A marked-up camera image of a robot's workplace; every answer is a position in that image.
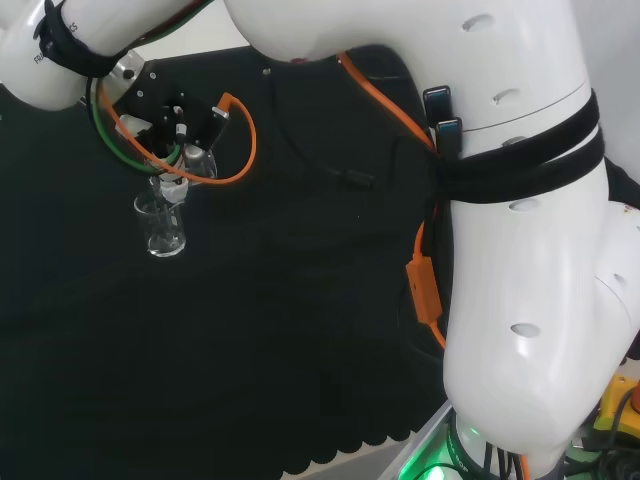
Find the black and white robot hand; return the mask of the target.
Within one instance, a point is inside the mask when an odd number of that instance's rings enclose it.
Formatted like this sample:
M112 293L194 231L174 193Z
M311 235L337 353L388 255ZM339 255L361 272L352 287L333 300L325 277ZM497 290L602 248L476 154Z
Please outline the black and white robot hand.
M175 167L187 173L206 177L217 178L218 168L211 150L202 150L199 146L187 144L182 150ZM154 176L149 180L154 195L170 204L180 204L185 201L189 187L198 185L189 179L173 173L164 173Z

